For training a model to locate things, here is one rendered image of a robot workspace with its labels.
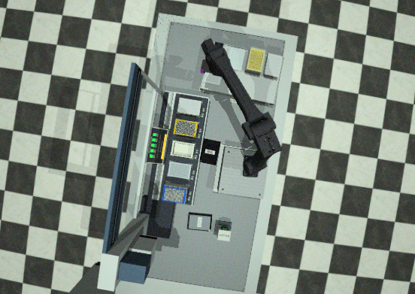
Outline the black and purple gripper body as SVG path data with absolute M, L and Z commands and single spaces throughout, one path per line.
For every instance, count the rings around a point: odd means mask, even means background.
M 221 75 L 220 75 L 220 74 L 219 74 L 216 70 L 213 70 L 213 69 L 212 69 L 212 68 L 208 65 L 208 63 L 207 63 L 206 59 L 203 59 L 203 60 L 202 60 L 201 68 L 203 68 L 203 69 L 204 69 L 204 72 L 211 73 L 212 75 L 215 75 L 215 76 L 219 76 L 219 77 L 221 77 Z

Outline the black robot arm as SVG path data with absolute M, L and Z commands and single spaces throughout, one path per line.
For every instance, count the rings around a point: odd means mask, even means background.
M 258 177 L 259 171 L 266 168 L 267 163 L 260 168 L 259 166 L 266 162 L 272 154 L 282 150 L 274 130 L 277 127 L 269 112 L 263 114 L 254 105 L 222 46 L 223 44 L 219 42 L 214 44 L 211 38 L 201 44 L 208 65 L 221 75 L 245 117 L 246 122 L 241 124 L 244 133 L 249 141 L 254 141 L 257 147 L 253 156 L 244 156 L 243 176 Z

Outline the grey tip rack with blue edge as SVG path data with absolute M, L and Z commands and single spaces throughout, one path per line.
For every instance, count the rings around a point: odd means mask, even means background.
M 185 204 L 188 186 L 167 182 L 164 185 L 162 200 Z

